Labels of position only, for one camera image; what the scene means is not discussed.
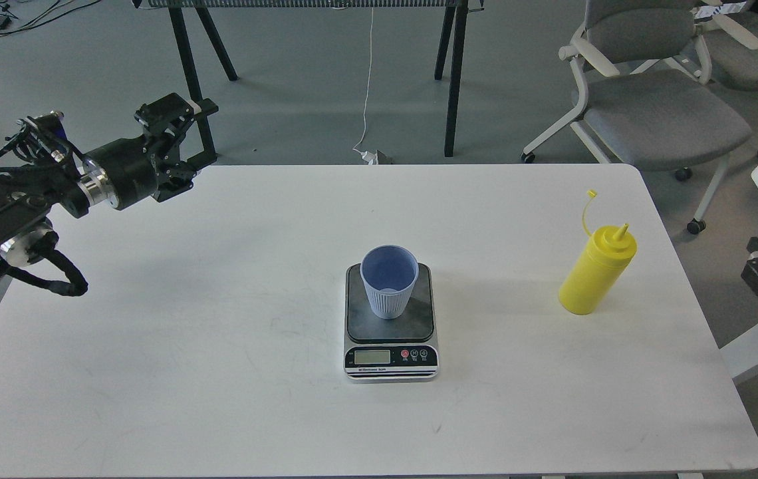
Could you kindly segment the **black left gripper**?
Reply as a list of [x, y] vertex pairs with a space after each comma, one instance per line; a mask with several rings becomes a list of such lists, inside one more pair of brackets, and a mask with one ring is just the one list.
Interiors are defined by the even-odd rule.
[[114, 209], [123, 210], [145, 197], [157, 202], [193, 188], [193, 179], [203, 168], [217, 161], [214, 152], [200, 152], [181, 160], [180, 145], [197, 121], [218, 112], [210, 99], [185, 100], [167, 94], [135, 112], [142, 136], [121, 138], [84, 155], [90, 172], [103, 172], [108, 181], [108, 199]]

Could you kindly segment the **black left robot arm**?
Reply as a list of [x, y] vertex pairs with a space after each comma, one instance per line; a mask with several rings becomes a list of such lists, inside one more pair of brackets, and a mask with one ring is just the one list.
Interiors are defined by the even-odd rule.
[[0, 279], [9, 276], [64, 297], [84, 295], [89, 285], [83, 273], [57, 249], [48, 218], [52, 207], [60, 204], [81, 218], [102, 202], [124, 210], [147, 197], [164, 202], [187, 192], [215, 154], [184, 161], [180, 144], [194, 124], [217, 111], [210, 99], [172, 93], [136, 111], [141, 136], [87, 154], [68, 139], [61, 112], [21, 118], [20, 129], [0, 148]]

